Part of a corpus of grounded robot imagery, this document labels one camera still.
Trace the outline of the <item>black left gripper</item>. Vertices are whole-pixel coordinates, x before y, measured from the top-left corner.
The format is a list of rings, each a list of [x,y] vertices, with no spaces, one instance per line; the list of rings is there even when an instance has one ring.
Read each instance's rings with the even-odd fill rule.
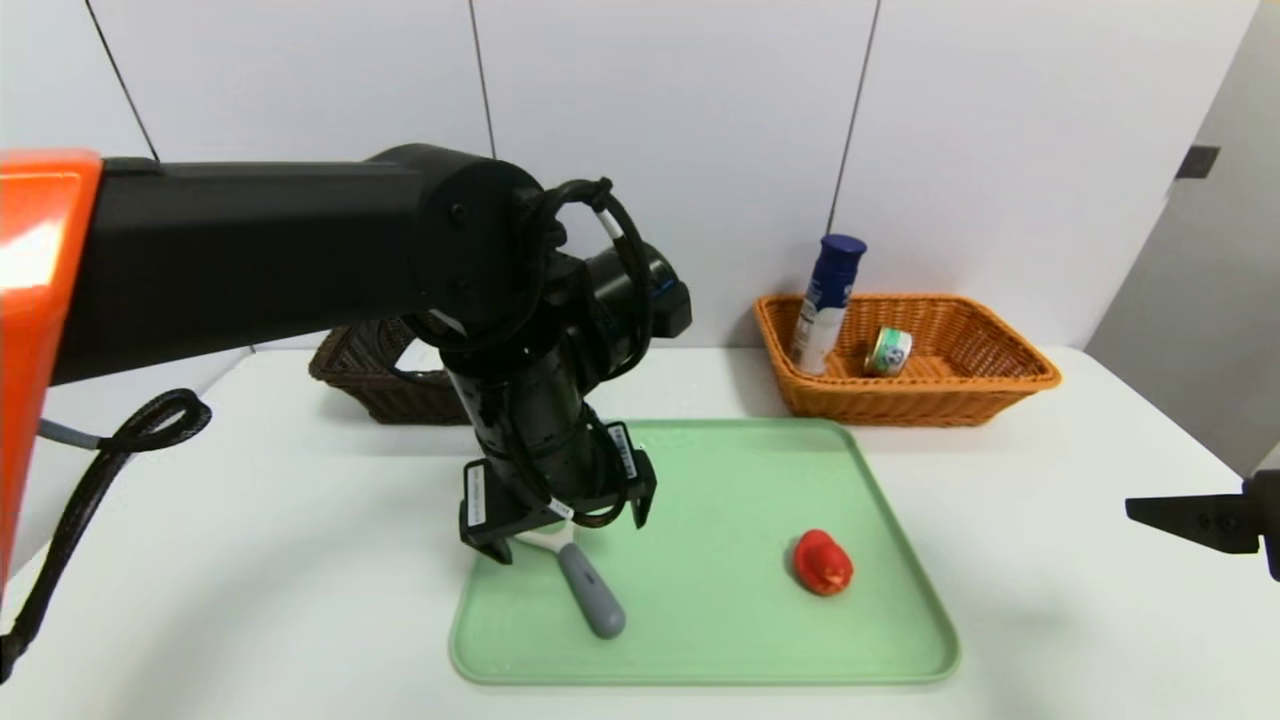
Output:
[[[643,529],[657,495],[657,470],[646,451],[622,421],[586,421],[575,437],[585,445],[570,441],[540,457],[527,451],[525,464],[507,460],[506,470],[490,455],[468,462],[458,518],[462,542],[499,565],[512,565],[509,541],[557,523],[602,529],[628,510],[635,528]],[[577,493],[549,489],[540,496],[520,474],[524,469],[532,469],[535,479],[575,475],[588,484]]]

